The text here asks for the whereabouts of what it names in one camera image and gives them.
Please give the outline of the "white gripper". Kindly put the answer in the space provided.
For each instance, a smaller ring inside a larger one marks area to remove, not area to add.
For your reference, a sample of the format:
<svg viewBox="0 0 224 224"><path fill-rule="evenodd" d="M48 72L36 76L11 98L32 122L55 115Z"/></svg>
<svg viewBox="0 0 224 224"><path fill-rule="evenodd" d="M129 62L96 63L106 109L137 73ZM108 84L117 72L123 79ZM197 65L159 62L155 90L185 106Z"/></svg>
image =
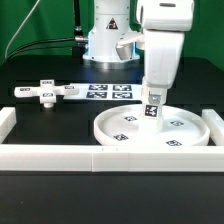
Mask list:
<svg viewBox="0 0 224 224"><path fill-rule="evenodd" d="M175 80L184 37L183 32L144 30L145 79L142 79L141 91L143 103L166 103L166 89L170 89Z"/></svg>

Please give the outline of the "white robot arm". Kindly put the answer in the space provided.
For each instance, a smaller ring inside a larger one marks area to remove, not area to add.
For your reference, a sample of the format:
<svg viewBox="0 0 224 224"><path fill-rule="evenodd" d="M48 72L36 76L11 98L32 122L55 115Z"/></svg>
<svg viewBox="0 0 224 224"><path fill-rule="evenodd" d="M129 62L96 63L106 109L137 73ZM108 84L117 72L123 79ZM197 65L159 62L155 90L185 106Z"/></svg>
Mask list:
<svg viewBox="0 0 224 224"><path fill-rule="evenodd" d="M94 0L94 25L83 59L117 69L142 58L142 101L161 106L175 80L185 33L192 27L194 0L137 0L137 31L130 28L129 6L130 0Z"/></svg>

